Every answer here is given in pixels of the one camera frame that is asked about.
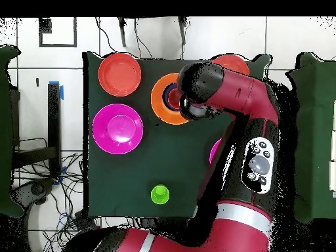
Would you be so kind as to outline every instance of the orange plate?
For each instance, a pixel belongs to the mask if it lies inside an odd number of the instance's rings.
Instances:
[[[102,88],[112,96],[127,96],[138,88],[141,69],[131,55],[114,53],[100,64],[98,79]]]
[[[162,100],[163,92],[166,86],[177,83],[178,73],[170,73],[160,78],[153,87],[152,94],[150,95],[150,103],[154,113],[164,122],[171,125],[181,125],[187,123],[188,120],[184,119],[180,112],[169,110]]]
[[[249,75],[249,67],[247,66],[246,62],[236,55],[221,55],[214,59],[213,63],[221,65],[223,68],[228,70],[233,70],[241,74]]]

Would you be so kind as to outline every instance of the green cup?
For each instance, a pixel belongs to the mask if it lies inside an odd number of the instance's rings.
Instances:
[[[168,188],[163,184],[158,184],[153,188],[150,197],[155,204],[163,205],[169,200]]]

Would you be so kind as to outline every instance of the dark green mat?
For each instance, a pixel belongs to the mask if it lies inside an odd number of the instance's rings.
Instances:
[[[251,75],[262,78],[268,55],[249,62]],[[178,73],[190,60],[139,59],[142,79],[138,89],[126,97],[114,97],[98,82],[102,61],[87,52],[89,64],[89,215],[128,217],[191,217],[199,186],[209,166],[209,153],[232,118],[225,114],[184,125],[169,125],[152,110],[150,94],[156,81]],[[113,156],[103,152],[92,137],[93,117],[103,107],[122,103],[134,108],[142,118],[144,135],[132,152]],[[170,199],[156,205],[150,192],[165,184]]]
[[[300,102],[295,152],[295,217],[336,219],[336,198],[329,190],[331,131],[336,100],[336,62],[324,62],[312,53],[298,56],[287,75],[294,81]]]
[[[0,46],[0,213],[11,217],[21,217],[24,213],[21,206],[9,196],[12,181],[13,128],[7,66],[18,54],[19,51],[11,45]]]

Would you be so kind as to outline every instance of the magenta plate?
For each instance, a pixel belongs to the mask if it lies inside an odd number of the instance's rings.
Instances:
[[[134,150],[144,133],[140,116],[124,104],[103,107],[94,117],[93,139],[100,149],[122,155]]]
[[[216,152],[216,150],[217,150],[217,147],[218,147],[219,143],[221,143],[221,140],[222,140],[222,139],[219,139],[219,140],[213,145],[213,148],[211,149],[211,152],[210,152],[209,163],[211,163],[211,161],[213,160],[213,156],[215,155],[215,152]]]

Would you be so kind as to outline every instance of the plate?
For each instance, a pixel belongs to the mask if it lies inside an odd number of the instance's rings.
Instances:
[[[138,88],[141,69],[131,55],[114,53],[101,62],[98,79],[102,88],[112,96],[127,96]]]
[[[160,78],[150,95],[150,103],[154,113],[162,121],[171,125],[181,125],[188,122],[179,112],[178,76],[178,73],[170,73]]]
[[[217,147],[219,145],[219,143],[221,143],[222,139],[219,139],[212,147],[211,152],[210,152],[210,157],[209,157],[209,163],[211,164],[212,160],[213,160],[213,156],[215,155],[215,152],[217,150]]]
[[[138,113],[124,104],[103,107],[93,119],[93,139],[109,154],[126,154],[141,141],[143,124]]]
[[[223,68],[249,75],[249,67],[246,62],[240,57],[233,54],[220,55],[214,59],[213,63],[221,65]]]

